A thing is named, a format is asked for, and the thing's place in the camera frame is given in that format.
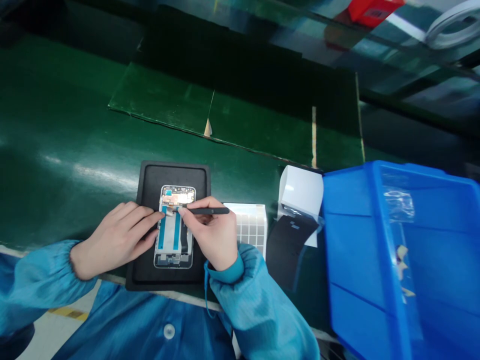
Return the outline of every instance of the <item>coat sleeve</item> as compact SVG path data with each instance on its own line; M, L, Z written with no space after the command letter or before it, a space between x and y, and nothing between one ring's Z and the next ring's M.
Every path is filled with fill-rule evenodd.
M8 337L41 317L48 309L74 303L97 281L82 281L73 272L65 240L29 253L18 261L0 258L0 338Z
M312 330L269 275L260 252L241 244L238 253L240 259L232 267L243 268L242 275L227 283L221 281L225 279L221 273L210 271L210 287L235 330L242 354L247 359L319 359Z

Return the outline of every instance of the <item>blue plastic bin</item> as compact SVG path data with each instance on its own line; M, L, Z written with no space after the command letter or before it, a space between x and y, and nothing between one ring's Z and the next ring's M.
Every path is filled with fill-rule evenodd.
M480 359L479 185L384 161L323 181L331 321L342 344L366 360Z

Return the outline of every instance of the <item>red box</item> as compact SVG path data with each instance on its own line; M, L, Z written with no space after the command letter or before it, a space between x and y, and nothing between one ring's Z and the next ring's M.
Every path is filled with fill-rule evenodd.
M348 12L354 23L375 28L403 5L405 0L353 0L348 5Z

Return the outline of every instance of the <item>white button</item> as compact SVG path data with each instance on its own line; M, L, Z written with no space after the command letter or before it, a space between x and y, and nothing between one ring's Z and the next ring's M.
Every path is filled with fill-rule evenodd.
M170 340L175 336L175 328L172 324L167 324L163 328L163 336L165 339Z

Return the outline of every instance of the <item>green anti-static mat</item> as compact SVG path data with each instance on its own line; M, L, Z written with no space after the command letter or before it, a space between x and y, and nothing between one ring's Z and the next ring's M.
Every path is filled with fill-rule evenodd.
M362 164L356 76L161 6L109 107L324 170Z

